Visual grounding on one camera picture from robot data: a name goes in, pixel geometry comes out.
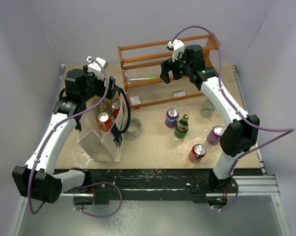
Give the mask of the clear glass bottle green cap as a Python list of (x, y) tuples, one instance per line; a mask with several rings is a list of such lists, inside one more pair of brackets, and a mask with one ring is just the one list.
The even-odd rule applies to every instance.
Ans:
[(111, 116), (111, 109), (110, 105), (106, 101), (102, 101), (96, 108), (97, 114), (99, 115), (100, 113), (107, 113), (109, 116)]

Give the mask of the purple Fanta can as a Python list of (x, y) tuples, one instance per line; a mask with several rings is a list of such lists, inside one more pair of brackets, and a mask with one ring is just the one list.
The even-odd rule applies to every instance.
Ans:
[(175, 127), (176, 123), (178, 122), (178, 118), (179, 118), (179, 111), (176, 108), (170, 108), (166, 112), (165, 125), (169, 128)]

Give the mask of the beige canvas tote bag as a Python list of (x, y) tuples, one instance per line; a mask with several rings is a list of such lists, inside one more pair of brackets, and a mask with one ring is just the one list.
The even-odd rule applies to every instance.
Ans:
[(101, 129), (95, 109), (83, 114), (80, 119), (78, 144), (95, 161), (120, 162), (124, 133), (130, 125), (131, 111), (124, 90), (119, 88), (117, 92), (121, 108), (108, 132)]

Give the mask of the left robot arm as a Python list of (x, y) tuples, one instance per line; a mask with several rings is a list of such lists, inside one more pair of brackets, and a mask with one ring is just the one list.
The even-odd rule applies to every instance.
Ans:
[(59, 175), (54, 174), (59, 154), (73, 130), (81, 129), (80, 119), (89, 112), (88, 100), (94, 96), (102, 99), (113, 98), (116, 87), (105, 72), (105, 63), (90, 62), (82, 69), (69, 70), (65, 87), (56, 102), (50, 124), (42, 141), (31, 158), (12, 172), (21, 196), (44, 203), (54, 203), (60, 194), (72, 188), (81, 193), (91, 189), (89, 174), (80, 169), (70, 169)]

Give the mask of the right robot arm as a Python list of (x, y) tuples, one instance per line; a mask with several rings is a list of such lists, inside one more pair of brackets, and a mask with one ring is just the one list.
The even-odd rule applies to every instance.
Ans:
[(168, 84), (170, 73), (174, 80), (189, 77), (190, 82), (210, 99), (226, 125), (219, 141), (221, 156), (209, 175), (210, 189), (221, 192), (231, 181), (236, 163), (256, 144), (256, 127), (260, 120), (257, 115), (249, 115), (227, 91), (217, 71), (205, 65), (200, 45), (185, 46), (182, 41), (174, 40), (167, 48), (172, 51), (172, 57), (161, 63), (160, 78)]

